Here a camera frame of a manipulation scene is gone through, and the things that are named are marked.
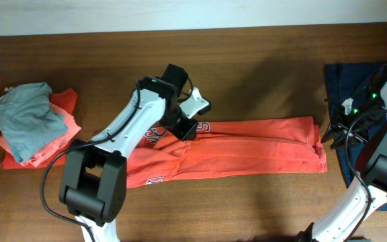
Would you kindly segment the orange-red printed t-shirt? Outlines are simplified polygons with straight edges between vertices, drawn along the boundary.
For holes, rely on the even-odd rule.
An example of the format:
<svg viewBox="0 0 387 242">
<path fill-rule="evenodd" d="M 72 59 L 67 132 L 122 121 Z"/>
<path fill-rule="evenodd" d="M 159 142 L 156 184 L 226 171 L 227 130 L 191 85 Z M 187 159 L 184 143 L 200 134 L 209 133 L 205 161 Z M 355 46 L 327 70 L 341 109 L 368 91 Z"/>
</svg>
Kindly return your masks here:
<svg viewBox="0 0 387 242">
<path fill-rule="evenodd" d="M 127 186 L 327 169 L 311 117 L 200 122 L 194 140 L 179 140 L 162 127 L 147 130 L 128 160 Z"/>
</svg>

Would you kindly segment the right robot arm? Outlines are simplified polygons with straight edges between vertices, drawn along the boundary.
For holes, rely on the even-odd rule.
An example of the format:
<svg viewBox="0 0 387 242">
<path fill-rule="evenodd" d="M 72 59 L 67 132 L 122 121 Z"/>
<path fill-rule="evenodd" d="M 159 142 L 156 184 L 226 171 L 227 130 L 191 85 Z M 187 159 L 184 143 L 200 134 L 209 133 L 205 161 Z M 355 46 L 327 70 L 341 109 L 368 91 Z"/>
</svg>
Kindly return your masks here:
<svg viewBox="0 0 387 242">
<path fill-rule="evenodd" d="M 387 64 L 343 97 L 328 97 L 330 123 L 322 137 L 342 149 L 351 183 L 322 219 L 295 241 L 353 241 L 362 222 L 387 204 Z"/>
</svg>

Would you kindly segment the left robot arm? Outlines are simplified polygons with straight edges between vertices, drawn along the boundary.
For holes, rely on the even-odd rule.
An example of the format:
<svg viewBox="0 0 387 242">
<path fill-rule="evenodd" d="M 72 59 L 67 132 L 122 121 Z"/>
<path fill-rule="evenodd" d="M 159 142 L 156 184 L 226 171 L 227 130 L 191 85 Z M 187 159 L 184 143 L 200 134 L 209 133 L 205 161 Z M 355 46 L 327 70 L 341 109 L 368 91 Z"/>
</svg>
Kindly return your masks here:
<svg viewBox="0 0 387 242">
<path fill-rule="evenodd" d="M 194 116 L 210 111 L 211 103 L 196 87 L 182 98 L 186 83 L 191 83 L 188 74 L 172 64 L 160 77 L 144 77 L 106 129 L 69 147 L 59 200 L 86 241 L 118 240 L 115 219 L 126 197 L 128 158 L 151 126 L 159 123 L 179 140 L 196 138 Z"/>
</svg>

